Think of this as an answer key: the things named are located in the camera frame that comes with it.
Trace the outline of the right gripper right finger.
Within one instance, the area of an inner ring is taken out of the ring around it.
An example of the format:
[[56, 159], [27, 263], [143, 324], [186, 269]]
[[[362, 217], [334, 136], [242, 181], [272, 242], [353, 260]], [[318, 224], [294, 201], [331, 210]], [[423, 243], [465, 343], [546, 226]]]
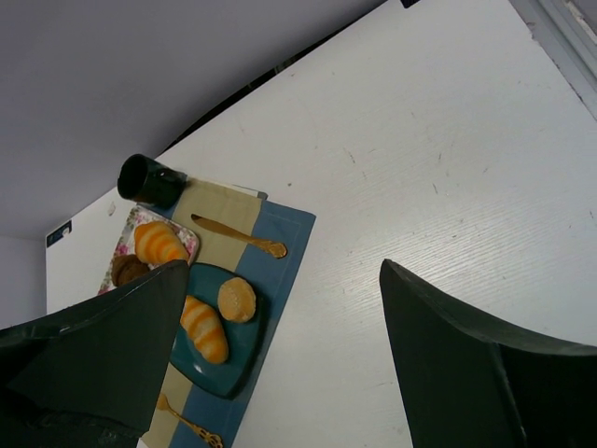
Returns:
[[524, 329], [385, 260], [380, 287], [416, 447], [592, 447], [596, 349]]

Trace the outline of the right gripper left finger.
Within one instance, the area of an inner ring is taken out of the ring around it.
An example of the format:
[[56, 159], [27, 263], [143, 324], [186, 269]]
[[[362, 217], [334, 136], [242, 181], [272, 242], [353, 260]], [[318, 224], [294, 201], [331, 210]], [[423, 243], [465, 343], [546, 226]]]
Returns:
[[4, 434], [148, 432], [187, 295], [171, 261], [1, 331]]

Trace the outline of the small striped croissant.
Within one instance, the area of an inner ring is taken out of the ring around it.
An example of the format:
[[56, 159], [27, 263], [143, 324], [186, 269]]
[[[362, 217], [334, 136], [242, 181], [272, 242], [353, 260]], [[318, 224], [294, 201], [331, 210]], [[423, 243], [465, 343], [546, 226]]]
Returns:
[[207, 362], [219, 365], [228, 360], [228, 340], [213, 307], [187, 295], [180, 324], [194, 348]]

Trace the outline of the round orange bun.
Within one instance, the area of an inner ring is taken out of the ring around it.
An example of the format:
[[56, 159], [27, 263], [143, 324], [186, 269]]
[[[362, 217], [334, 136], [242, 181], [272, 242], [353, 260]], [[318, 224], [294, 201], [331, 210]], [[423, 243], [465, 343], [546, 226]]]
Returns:
[[226, 320], [234, 323], [245, 323], [255, 315], [257, 296], [244, 279], [233, 277], [220, 286], [217, 306], [220, 314]]

